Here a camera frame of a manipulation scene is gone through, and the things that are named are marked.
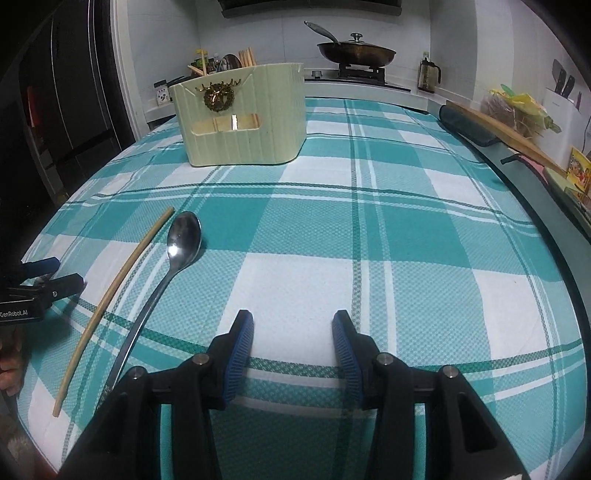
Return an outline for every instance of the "table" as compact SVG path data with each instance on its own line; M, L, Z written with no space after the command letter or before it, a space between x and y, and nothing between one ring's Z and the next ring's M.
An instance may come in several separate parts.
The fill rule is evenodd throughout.
M352 408L336 368L339 309L411 366L458 365L532 478L554 478L582 438L586 366L569 295L531 219L431 115L308 98L307 131L284 165L193 168L172 119L57 212L25 259L55 255L59 274L77 272L87 287L27 327L18 406L33 441L57 469L92 417L131 321L167 269L168 225L109 306L57 419L53 398L102 294L171 205L198 215L205 251L170 284L128 367L174 367L239 309L253 313L243 384L212 416L225 480L363 478L374 418ZM422 406L416 414L421 479ZM167 479L166 428L161 445Z

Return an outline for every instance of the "spoon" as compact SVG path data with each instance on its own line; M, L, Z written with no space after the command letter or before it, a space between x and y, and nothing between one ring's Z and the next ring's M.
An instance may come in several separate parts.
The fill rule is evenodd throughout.
M323 37L329 38L331 39L334 43L336 43L337 45L340 45L340 41L338 41L336 39L336 37L330 33L328 30L326 30L325 28L322 28L320 25L316 25L315 23L312 22L308 22L306 20L304 20L304 23L311 28L313 31L315 31L316 33L318 33L318 35L322 35Z
M197 258L200 247L201 224L199 223L199 219L193 212L179 213L174 219L173 224L170 226L170 230L168 230L168 238L166 240L166 253L168 254L168 262L170 263L168 273L160 281L154 292L152 292L152 295L148 298L144 308L142 308L129 330L129 333L117 354L117 358L115 358L115 363L113 364L113 367L111 367L111 372L107 377L105 387L100 396L99 405L103 403L106 396L115 387L117 379L121 375L123 367L139 337L142 327L154 310L154 307L164 293L164 290L177 273L193 263Z

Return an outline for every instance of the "pan handle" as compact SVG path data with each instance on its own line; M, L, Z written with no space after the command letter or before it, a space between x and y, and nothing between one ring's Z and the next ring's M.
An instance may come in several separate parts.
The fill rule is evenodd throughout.
M311 28L313 31L315 31L316 33L318 33L318 35L322 35L323 37L329 38L333 42L335 42L337 45L340 45L340 41L338 41L336 39L336 37L332 33L330 33L328 30L326 30L325 28L322 28L320 25L316 25L315 23L308 22L306 20L304 20L304 23L309 28Z

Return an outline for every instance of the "human hand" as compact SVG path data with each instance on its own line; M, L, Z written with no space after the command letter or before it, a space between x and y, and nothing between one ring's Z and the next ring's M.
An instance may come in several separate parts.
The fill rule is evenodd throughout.
M6 390L9 397L17 394L22 387L24 362L22 360L22 329L17 326L12 331L12 345L2 348L0 338L0 390Z

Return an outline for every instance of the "utensil holder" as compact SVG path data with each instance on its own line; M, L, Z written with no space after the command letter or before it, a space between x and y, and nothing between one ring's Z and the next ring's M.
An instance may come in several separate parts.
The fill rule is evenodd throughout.
M257 65L173 85L191 165L293 160L306 139L302 71L301 63Z

